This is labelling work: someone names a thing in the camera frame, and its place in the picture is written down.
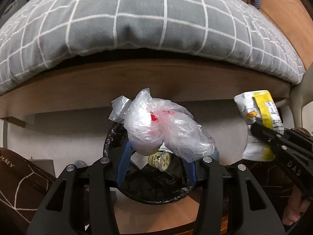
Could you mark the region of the person's right hand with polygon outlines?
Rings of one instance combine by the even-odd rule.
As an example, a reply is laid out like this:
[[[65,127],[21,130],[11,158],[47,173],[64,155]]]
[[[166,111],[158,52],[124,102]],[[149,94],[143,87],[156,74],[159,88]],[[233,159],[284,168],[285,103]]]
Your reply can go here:
[[[292,225],[299,221],[301,213],[310,206],[310,201],[302,199],[302,193],[298,187],[294,187],[291,197],[288,200],[288,204],[284,210],[282,216],[282,223],[284,225]]]

